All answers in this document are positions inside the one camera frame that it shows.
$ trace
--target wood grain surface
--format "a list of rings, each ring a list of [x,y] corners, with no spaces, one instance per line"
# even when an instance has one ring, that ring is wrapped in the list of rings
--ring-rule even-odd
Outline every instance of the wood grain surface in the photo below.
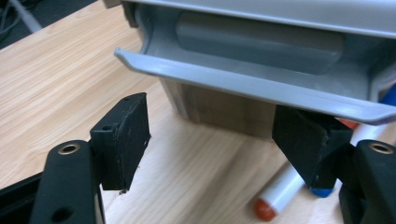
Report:
[[[107,223],[261,223],[252,206],[286,161],[281,151],[181,118],[156,77],[113,56],[140,46],[121,7],[96,2],[0,51],[0,188],[41,172],[49,150],[88,140],[119,99],[145,91],[152,139],[131,190],[103,193]],[[273,221],[341,222],[336,193],[318,199],[306,189]]]

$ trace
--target orange marker cap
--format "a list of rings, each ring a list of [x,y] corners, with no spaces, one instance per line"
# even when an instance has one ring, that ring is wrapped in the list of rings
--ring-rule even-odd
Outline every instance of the orange marker cap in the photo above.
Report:
[[[340,119],[340,121],[345,124],[350,129],[355,129],[358,126],[358,123],[348,119]]]
[[[259,199],[254,205],[254,211],[261,220],[269,222],[276,217],[276,211],[263,199]]]

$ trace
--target gray plastic device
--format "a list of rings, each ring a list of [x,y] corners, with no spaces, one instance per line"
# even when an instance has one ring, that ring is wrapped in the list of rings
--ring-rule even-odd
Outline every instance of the gray plastic device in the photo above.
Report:
[[[127,0],[140,53],[131,69],[164,80],[369,124],[396,82],[396,1]]]

